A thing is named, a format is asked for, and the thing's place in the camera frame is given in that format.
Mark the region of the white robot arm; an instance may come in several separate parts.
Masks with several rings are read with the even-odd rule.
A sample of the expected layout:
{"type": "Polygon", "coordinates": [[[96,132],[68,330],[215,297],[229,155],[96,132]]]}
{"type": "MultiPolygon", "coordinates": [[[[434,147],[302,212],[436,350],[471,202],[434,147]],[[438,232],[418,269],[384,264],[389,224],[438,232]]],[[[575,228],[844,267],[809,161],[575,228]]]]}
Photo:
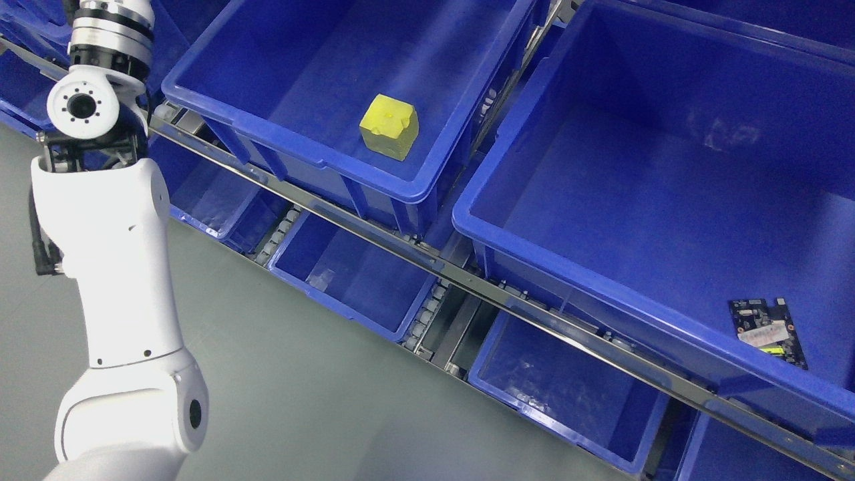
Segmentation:
{"type": "Polygon", "coordinates": [[[204,444],[210,393],[182,337],[169,194],[148,155],[155,13],[148,1],[66,1],[68,73],[31,162],[37,274],[76,281],[88,368],[61,400],[49,480],[174,480],[204,444]]]}

